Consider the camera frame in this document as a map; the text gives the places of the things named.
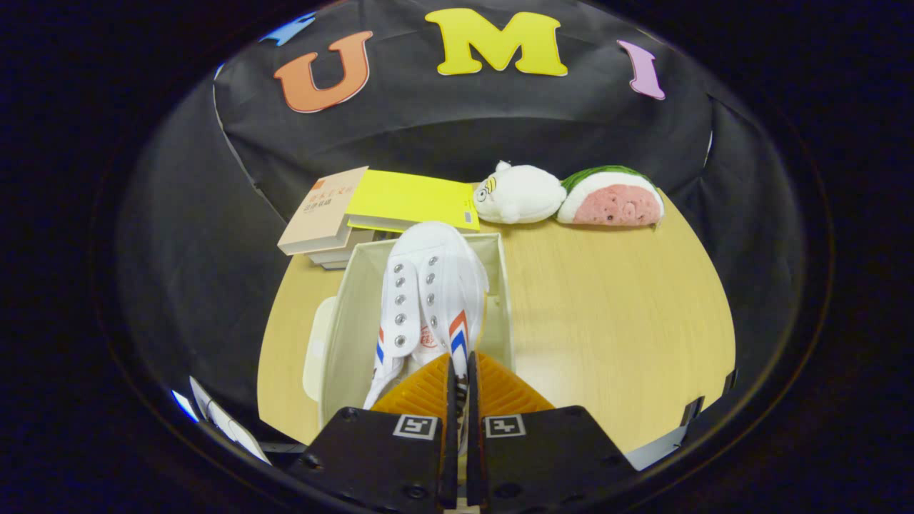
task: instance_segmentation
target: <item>letter m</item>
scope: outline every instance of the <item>letter m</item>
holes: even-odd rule
[[[438,66],[441,75],[475,73],[483,63],[470,54],[473,45],[496,70],[504,70],[521,48],[517,69],[538,75],[568,75],[569,69],[558,59],[556,29],[560,23],[549,16],[517,13],[504,30],[499,30],[472,9],[442,9],[425,19],[441,28],[444,62]]]

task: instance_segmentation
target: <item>shoe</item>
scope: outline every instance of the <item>shoe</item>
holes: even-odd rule
[[[398,379],[449,352],[462,412],[467,359],[482,335],[488,291],[482,262],[454,227],[429,221],[406,230],[384,270],[375,368],[364,408]]]

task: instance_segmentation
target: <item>table surface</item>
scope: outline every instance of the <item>table surface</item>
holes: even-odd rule
[[[657,230],[554,220],[481,228],[504,240],[517,374],[557,407],[586,407],[623,452],[674,430],[698,397],[706,409],[735,362],[714,265],[663,196]],[[263,335],[260,418],[305,444],[320,432],[302,387],[308,337],[342,279],[292,257]]]

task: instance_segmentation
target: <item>white plush toy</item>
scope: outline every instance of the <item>white plush toy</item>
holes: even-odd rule
[[[482,220],[492,223],[535,223],[556,213],[568,192],[548,171],[511,166],[500,161],[473,194]]]

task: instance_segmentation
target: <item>stuffed animal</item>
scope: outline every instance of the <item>stuffed animal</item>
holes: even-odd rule
[[[534,223],[555,214],[566,190],[552,174],[535,166],[500,161],[473,194],[479,218],[493,223]]]
[[[562,181],[568,198],[558,210],[560,223],[637,227],[658,225],[664,201],[644,175],[625,166],[599,166]]]

